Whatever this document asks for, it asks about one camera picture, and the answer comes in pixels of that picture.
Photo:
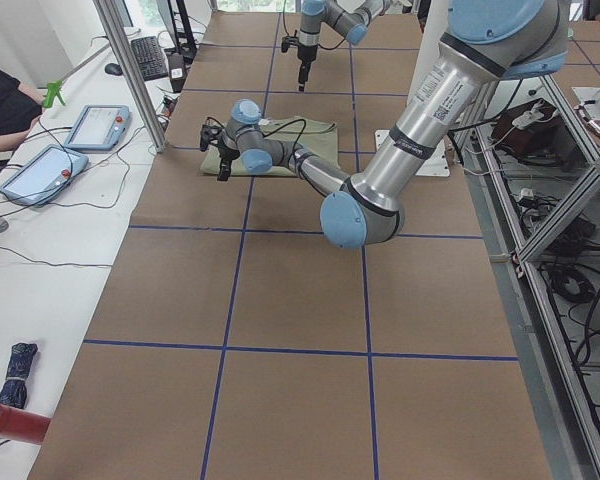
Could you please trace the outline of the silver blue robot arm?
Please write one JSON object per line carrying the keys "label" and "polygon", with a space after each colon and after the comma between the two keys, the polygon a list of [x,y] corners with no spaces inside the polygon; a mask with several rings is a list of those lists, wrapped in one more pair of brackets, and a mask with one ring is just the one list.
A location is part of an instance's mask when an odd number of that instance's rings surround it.
{"label": "silver blue robot arm", "polygon": [[353,12],[346,11],[337,1],[309,0],[301,6],[299,32],[296,34],[297,58],[301,65],[298,88],[304,91],[312,63],[317,58],[320,32],[323,24],[329,26],[349,44],[357,45],[368,32],[370,23],[384,15],[389,1],[367,0]]}
{"label": "silver blue robot arm", "polygon": [[452,1],[439,57],[370,164],[348,175],[299,140],[272,140],[261,110],[238,100],[226,124],[204,124],[200,147],[220,155],[218,180],[234,160],[250,175],[283,167],[323,195],[320,224],[341,248],[385,242],[403,227],[400,196],[483,85],[554,73],[567,55],[566,1]]}

